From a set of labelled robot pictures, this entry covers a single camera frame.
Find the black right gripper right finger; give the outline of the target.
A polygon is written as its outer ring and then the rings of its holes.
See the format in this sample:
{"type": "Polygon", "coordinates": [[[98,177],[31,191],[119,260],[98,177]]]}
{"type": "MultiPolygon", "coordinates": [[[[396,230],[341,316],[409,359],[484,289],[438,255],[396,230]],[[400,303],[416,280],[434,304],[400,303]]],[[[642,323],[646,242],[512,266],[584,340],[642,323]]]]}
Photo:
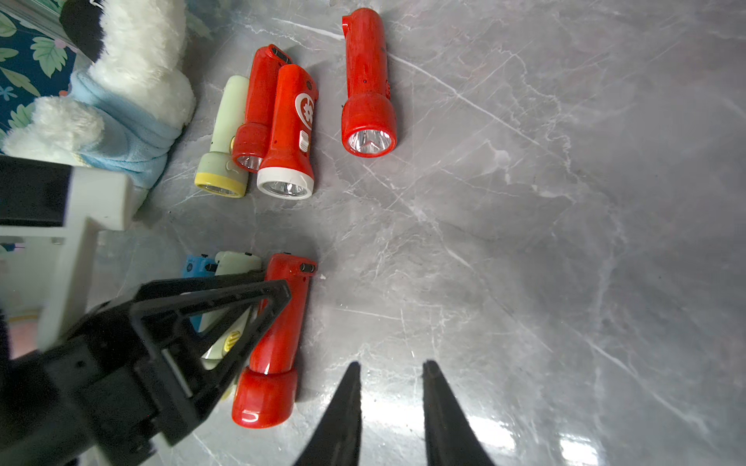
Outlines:
{"type": "Polygon", "coordinates": [[[439,365],[423,365],[425,450],[429,465],[493,465],[439,365]]]}

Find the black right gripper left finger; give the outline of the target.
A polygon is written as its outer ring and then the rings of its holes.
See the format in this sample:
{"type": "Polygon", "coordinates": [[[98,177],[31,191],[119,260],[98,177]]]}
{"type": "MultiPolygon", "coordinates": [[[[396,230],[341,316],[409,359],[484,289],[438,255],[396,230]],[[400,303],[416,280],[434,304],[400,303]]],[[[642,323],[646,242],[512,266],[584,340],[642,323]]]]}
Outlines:
{"type": "Polygon", "coordinates": [[[295,466],[358,466],[361,431],[361,365],[355,361],[348,366],[295,466]]]}

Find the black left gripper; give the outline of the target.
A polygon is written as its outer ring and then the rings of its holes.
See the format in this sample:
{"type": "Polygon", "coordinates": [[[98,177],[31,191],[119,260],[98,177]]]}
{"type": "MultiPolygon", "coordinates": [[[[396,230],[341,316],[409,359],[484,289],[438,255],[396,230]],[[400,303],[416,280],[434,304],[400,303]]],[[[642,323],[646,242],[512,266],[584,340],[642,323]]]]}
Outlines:
{"type": "Polygon", "coordinates": [[[97,447],[140,465],[204,423],[291,301],[256,273],[141,285],[131,303],[85,314],[46,351],[13,358],[1,320],[1,462],[65,465],[97,447]],[[267,304],[213,369],[201,357],[253,305],[267,304]]]}

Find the red flashlight plain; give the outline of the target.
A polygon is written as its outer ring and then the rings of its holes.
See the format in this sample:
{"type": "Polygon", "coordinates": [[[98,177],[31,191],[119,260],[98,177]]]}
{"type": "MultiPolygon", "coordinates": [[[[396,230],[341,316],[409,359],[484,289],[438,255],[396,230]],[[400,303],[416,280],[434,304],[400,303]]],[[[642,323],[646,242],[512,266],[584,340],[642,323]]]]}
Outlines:
{"type": "Polygon", "coordinates": [[[293,412],[298,385],[295,357],[317,267],[313,260],[290,254],[270,259],[266,279],[287,281],[291,301],[256,346],[238,380],[231,417],[241,427],[274,427],[293,412]]]}
{"type": "Polygon", "coordinates": [[[269,149],[279,71],[293,61],[277,46],[259,48],[249,77],[244,122],[232,146],[232,159],[242,169],[258,173],[269,149]]]}
{"type": "Polygon", "coordinates": [[[396,148],[396,111],[390,97],[388,50],[383,20],[368,8],[342,19],[348,99],[341,117],[344,148],[375,158],[396,148]]]}

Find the red flashlight white logo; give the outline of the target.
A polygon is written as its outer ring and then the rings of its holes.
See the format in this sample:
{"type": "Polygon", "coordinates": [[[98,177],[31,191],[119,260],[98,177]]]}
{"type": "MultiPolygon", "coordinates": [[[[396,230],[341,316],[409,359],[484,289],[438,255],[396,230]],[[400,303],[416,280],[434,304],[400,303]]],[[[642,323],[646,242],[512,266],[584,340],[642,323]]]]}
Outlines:
{"type": "Polygon", "coordinates": [[[291,64],[279,71],[270,145],[256,187],[285,200],[313,195],[315,176],[310,161],[318,87],[302,67],[291,64]]]}

